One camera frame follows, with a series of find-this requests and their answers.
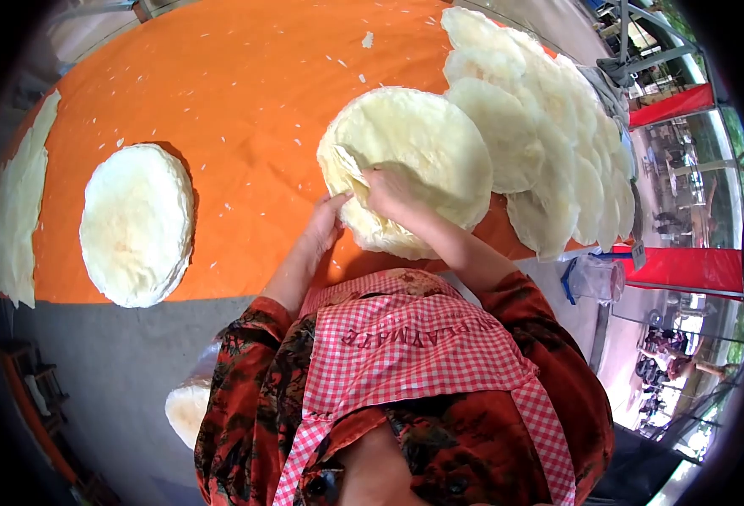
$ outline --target concrete ground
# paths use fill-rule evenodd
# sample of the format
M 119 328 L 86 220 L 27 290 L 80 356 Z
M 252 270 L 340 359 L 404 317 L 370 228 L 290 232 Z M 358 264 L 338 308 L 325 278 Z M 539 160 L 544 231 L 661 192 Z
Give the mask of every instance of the concrete ground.
M 536 30 L 550 46 L 581 63 L 605 56 L 576 0 L 480 3 L 506 16 L 509 24 Z M 62 38 L 54 36 L 62 41 L 55 42 L 55 50 L 67 62 L 82 59 L 122 32 L 122 27 L 109 32 L 111 27 L 100 21 L 80 35 L 61 32 Z M 588 359 L 597 304 L 588 299 L 569 304 L 559 280 L 565 265 L 529 260 L 520 267 L 536 280 Z M 14 311 L 14 335 L 39 345 L 43 360 L 57 364 L 57 377 L 71 395 L 63 407 L 68 418 L 65 437 L 125 504 L 202 504 L 191 450 L 167 423 L 164 399 L 186 377 L 215 333 L 239 317 L 250 299 L 162 303 L 150 309 L 38 302 L 37 309 Z

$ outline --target checkered apron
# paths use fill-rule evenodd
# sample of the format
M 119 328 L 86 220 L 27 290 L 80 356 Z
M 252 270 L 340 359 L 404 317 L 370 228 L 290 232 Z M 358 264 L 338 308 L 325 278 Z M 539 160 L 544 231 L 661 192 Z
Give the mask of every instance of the checkered apron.
M 574 470 L 560 421 L 512 336 L 441 278 L 384 271 L 311 291 L 302 314 L 318 310 L 302 424 L 276 488 L 290 505 L 307 460 L 342 416 L 366 406 L 480 390 L 509 391 L 527 427 L 555 504 L 574 504 Z M 409 292 L 421 281 L 436 295 Z M 366 293 L 380 292 L 369 299 Z

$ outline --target red floral shirt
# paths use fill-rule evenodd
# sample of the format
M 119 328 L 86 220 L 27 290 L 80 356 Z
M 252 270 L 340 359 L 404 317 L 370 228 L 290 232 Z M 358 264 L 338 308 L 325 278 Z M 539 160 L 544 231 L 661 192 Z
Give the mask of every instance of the red floral shirt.
M 424 287 L 430 295 L 432 288 Z M 532 280 L 513 273 L 483 308 L 510 331 L 539 369 L 561 421 L 586 499 L 609 464 L 611 409 L 605 391 Z M 291 322 L 276 301 L 258 297 L 222 332 L 208 411 L 195 446 L 208 503 L 268 504 L 302 422 L 316 313 Z M 307 463 L 294 504 L 335 504 L 343 479 L 336 452 L 389 423 L 412 475 L 431 504 L 550 503 L 544 471 L 507 392 L 484 391 L 371 406 L 339 420 Z

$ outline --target woman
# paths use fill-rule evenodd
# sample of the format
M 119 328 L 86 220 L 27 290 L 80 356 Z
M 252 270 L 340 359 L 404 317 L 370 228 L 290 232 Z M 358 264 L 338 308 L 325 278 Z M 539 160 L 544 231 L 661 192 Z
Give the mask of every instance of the woman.
M 609 462 L 600 382 L 538 287 L 487 244 L 363 171 L 368 206 L 479 298 L 393 269 L 308 293 L 351 195 L 323 198 L 224 333 L 195 447 L 211 504 L 581 503 Z
M 659 369 L 668 373 L 670 380 L 677 380 L 681 377 L 690 377 L 696 369 L 717 376 L 720 381 L 726 381 L 728 377 L 737 372 L 739 364 L 728 363 L 726 365 L 715 365 L 706 360 L 699 360 L 693 355 L 687 355 L 679 350 L 674 350 L 667 344 L 661 344 L 656 351 L 646 350 L 637 347 L 637 351 L 649 359 L 654 359 Z

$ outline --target table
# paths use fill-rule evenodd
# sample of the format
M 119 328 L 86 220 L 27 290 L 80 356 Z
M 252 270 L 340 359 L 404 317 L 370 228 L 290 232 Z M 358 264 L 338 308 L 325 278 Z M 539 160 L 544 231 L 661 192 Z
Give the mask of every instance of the table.
M 33 234 L 35 297 L 103 303 L 83 264 L 84 187 L 117 147 L 156 143 L 195 192 L 191 265 L 167 300 L 258 293 L 326 191 L 315 152 L 330 120 L 377 86 L 443 93 L 451 49 L 434 0 L 204 0 L 140 25 L 79 62 L 46 142 L 49 163 Z M 361 40 L 374 34 L 371 48 Z M 22 125 L 31 125 L 37 108 Z M 510 258 L 534 256 L 493 195 L 474 233 Z M 568 249 L 582 248 L 573 240 Z M 379 269 L 437 271 L 360 250 L 346 231 L 317 286 Z

